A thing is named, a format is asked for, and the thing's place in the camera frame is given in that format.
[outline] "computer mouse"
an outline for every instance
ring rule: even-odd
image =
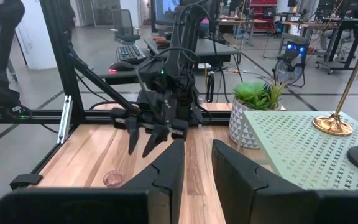
[[[131,71],[134,69],[135,66],[131,65],[128,62],[116,62],[110,65],[110,71],[121,72],[121,71]]]

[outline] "perforated panel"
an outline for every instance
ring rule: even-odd
[[[358,168],[346,157],[358,146],[358,122],[345,113],[353,127],[347,137],[317,130],[311,121],[330,112],[245,111],[246,124],[256,135],[274,171],[304,189],[358,190]]]

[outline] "geometric pattern pot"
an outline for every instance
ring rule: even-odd
[[[277,107],[275,110],[280,110],[281,105]],[[253,110],[249,109],[248,107],[242,105],[239,103],[236,99],[234,99],[234,102],[232,104],[232,111],[230,115],[230,123],[229,123],[229,135],[230,138],[238,144],[240,135],[241,141],[240,146],[247,147],[250,149],[259,149],[259,145],[254,137],[254,134],[251,132],[251,130],[244,124],[243,129],[241,130],[241,125],[244,122],[242,119],[242,112],[247,110]]]

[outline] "gray floor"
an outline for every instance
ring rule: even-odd
[[[150,35],[150,29],[142,29],[143,37]],[[77,28],[74,31],[74,45],[80,57],[97,71],[108,69],[112,63],[110,58],[115,54],[117,44],[112,41],[111,31],[108,28]],[[271,71],[275,60],[262,59],[263,49],[267,37],[257,35],[254,38],[254,46],[245,46],[243,52],[251,58],[242,57],[241,69],[248,72],[265,74],[260,67]],[[279,39],[270,38],[267,44],[265,56],[277,55]],[[138,41],[141,47],[145,47],[142,40]],[[13,64],[15,66],[17,83],[12,82],[11,88],[21,93],[23,105],[29,108],[60,109],[63,103],[62,85],[57,69],[51,70],[28,70],[21,57],[17,42],[12,46]],[[308,58],[306,68],[306,85],[302,88],[291,87],[282,96],[282,104],[287,110],[296,111],[333,111],[339,101],[340,95],[347,83],[351,72],[334,72],[327,75],[325,68],[314,67],[316,57]],[[247,82],[257,80],[256,75],[245,74],[243,79]],[[94,91],[100,91],[89,81],[86,81]],[[228,98],[231,101],[230,92],[236,84],[240,83],[238,75],[226,73],[226,88]],[[203,76],[196,77],[197,88],[205,93]],[[82,99],[86,108],[101,101],[80,84]],[[119,85],[114,87],[129,100],[135,100],[140,87],[138,84]],[[219,91],[219,102],[225,102],[223,84]],[[358,77],[356,78],[351,94],[349,95],[343,111],[358,120]],[[8,125],[0,124],[0,196],[8,192],[10,181],[19,174],[30,172],[36,164],[55,145],[56,134],[51,133],[40,125]]]

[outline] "keyboard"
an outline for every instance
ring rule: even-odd
[[[138,65],[146,59],[146,56],[136,44],[118,47],[117,56],[120,62],[128,62],[132,65]]]

